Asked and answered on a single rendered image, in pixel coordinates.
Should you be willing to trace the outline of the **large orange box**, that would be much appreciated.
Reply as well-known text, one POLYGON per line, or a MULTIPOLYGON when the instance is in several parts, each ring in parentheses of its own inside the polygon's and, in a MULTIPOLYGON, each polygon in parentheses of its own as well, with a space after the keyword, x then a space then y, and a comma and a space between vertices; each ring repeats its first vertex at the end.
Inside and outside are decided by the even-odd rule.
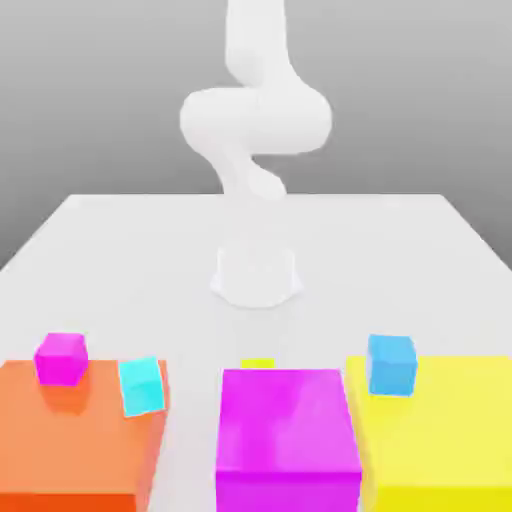
POLYGON ((114 360, 91 361, 75 387, 5 362, 0 512, 148 512, 167 415, 125 417, 114 360))

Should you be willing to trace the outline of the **small cyan cube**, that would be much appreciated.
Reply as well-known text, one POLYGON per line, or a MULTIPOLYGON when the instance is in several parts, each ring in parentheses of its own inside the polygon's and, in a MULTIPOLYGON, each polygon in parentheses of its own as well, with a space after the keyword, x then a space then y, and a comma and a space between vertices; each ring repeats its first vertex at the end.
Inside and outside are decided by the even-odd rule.
POLYGON ((165 408, 163 379, 156 357, 120 361, 118 374, 125 417, 142 416, 165 408))

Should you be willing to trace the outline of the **large magenta box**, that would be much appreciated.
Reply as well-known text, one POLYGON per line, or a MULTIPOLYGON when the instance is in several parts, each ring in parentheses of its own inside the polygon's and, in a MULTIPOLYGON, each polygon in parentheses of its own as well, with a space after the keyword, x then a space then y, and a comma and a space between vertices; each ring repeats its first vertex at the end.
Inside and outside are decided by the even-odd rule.
POLYGON ((362 467, 337 369, 226 369, 216 512, 358 512, 362 467))

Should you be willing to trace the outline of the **small blue cube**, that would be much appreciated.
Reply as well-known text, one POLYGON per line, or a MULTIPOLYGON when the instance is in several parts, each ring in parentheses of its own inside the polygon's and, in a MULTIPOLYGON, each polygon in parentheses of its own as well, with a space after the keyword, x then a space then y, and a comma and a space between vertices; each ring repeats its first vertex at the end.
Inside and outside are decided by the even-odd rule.
POLYGON ((411 396, 417 369, 415 345, 409 336, 369 335, 366 378, 370 394, 411 396))

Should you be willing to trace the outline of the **large yellow box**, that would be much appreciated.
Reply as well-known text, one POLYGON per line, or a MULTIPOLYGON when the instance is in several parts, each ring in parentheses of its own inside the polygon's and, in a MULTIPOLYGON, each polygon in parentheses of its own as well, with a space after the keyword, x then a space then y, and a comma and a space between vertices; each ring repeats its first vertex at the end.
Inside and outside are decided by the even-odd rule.
POLYGON ((512 359, 422 356, 410 397, 373 395, 366 360, 345 387, 362 512, 512 512, 512 359))

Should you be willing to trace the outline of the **small magenta cube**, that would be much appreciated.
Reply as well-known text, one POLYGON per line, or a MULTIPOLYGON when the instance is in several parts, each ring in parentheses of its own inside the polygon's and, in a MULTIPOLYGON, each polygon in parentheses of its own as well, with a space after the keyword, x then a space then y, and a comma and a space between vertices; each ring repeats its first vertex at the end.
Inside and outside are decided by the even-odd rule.
POLYGON ((85 335, 50 332, 34 354, 39 383, 43 386, 77 386, 88 367, 85 335))

